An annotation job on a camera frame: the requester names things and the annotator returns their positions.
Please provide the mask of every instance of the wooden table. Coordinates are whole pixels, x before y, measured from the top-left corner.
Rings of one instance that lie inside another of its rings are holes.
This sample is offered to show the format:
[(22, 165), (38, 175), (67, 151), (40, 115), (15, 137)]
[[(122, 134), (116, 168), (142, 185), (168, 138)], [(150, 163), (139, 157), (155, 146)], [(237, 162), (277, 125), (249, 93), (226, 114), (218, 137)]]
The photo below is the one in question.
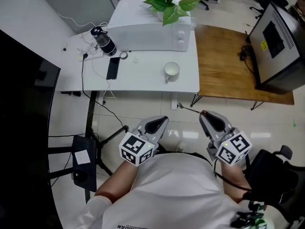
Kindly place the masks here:
[[(247, 45), (246, 34), (224, 28), (197, 25), (195, 29), (197, 44), (199, 84), (198, 98), (202, 96), (233, 98), (270, 102), (276, 104), (294, 105), (293, 93), (284, 95), (274, 94), (255, 89), (254, 75), (248, 70), (245, 63), (239, 60), (238, 53), (241, 47)], [(248, 66), (253, 70), (252, 61), (246, 59)]]

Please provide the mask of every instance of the smartphone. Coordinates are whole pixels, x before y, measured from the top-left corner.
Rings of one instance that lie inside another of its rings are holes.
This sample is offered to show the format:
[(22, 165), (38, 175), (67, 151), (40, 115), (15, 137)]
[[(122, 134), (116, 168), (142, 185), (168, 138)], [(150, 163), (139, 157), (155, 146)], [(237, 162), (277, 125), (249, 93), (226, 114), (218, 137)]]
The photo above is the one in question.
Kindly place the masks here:
[(108, 72), (107, 72), (107, 80), (115, 80), (118, 75), (120, 58), (110, 58)]

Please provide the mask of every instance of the water bottle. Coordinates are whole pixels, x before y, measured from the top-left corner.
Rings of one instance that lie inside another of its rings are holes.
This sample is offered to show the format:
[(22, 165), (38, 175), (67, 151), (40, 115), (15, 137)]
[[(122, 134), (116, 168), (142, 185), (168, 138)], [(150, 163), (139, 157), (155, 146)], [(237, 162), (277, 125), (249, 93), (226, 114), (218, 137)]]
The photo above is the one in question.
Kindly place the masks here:
[(116, 48), (113, 41), (107, 35), (107, 31), (103, 31), (101, 26), (91, 29), (91, 35), (95, 38), (98, 46), (107, 56), (113, 56), (116, 53)]

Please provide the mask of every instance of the white mug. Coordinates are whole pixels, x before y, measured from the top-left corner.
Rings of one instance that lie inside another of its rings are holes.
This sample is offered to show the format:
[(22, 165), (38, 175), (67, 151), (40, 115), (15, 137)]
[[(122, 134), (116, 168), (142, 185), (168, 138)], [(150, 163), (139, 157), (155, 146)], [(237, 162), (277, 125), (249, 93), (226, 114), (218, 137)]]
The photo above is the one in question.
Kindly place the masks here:
[(168, 62), (164, 67), (165, 83), (175, 82), (179, 78), (180, 67), (175, 62)]

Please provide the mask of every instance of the white sticker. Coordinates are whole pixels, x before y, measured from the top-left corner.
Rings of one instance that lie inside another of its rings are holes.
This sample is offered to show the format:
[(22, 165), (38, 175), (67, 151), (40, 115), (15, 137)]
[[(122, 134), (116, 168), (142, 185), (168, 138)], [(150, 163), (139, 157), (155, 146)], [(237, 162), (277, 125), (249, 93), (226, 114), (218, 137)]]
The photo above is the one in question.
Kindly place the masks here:
[(89, 159), (89, 155), (88, 155), (87, 150), (76, 152), (74, 154), (75, 154), (77, 164), (81, 165), (81, 164), (90, 163), (90, 159)]

